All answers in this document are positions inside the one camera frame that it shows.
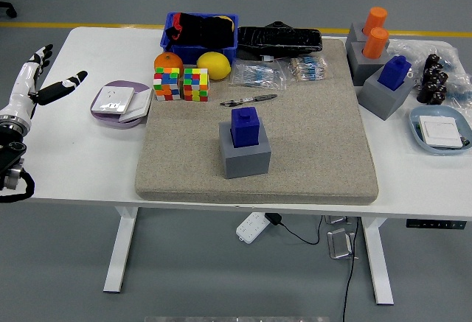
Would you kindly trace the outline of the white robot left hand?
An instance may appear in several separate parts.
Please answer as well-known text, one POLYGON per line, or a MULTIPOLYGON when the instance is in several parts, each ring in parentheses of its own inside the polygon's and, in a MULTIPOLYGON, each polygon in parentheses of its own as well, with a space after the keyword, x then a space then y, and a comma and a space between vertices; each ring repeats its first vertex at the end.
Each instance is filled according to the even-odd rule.
POLYGON ((53 83, 45 88, 36 87, 36 81, 49 65, 53 45, 40 48, 23 64, 15 80, 8 105, 1 109, 1 122, 10 122, 27 133, 36 105, 48 105, 72 93, 88 76, 87 71, 53 83))

